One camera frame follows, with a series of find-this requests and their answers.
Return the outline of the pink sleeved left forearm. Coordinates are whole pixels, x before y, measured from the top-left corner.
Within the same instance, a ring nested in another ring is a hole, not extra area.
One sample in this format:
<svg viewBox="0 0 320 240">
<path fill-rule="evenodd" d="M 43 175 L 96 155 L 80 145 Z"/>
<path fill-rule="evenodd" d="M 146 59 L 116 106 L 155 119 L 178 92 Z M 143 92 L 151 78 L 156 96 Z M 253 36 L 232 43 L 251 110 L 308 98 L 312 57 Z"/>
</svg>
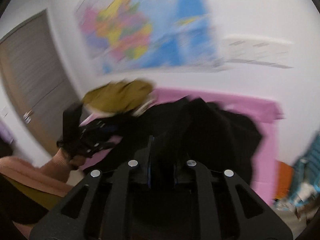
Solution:
<svg viewBox="0 0 320 240">
<path fill-rule="evenodd" d="M 13 185 L 59 197 L 64 197 L 72 189 L 72 186 L 67 184 L 71 170 L 63 150 L 58 150 L 52 159 L 41 167 L 35 167 L 15 156 L 1 158 L 1 175 Z"/>
</svg>

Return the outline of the person's left hand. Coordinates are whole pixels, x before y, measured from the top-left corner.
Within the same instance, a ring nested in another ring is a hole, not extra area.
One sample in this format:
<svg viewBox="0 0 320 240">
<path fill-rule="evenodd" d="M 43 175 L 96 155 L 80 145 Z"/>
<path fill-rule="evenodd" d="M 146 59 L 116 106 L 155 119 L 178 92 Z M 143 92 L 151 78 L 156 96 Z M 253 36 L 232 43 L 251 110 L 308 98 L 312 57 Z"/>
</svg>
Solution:
<svg viewBox="0 0 320 240">
<path fill-rule="evenodd" d="M 69 166 L 71 170 L 78 170 L 80 166 L 84 165 L 86 158 L 81 155 L 76 155 L 69 160 Z"/>
</svg>

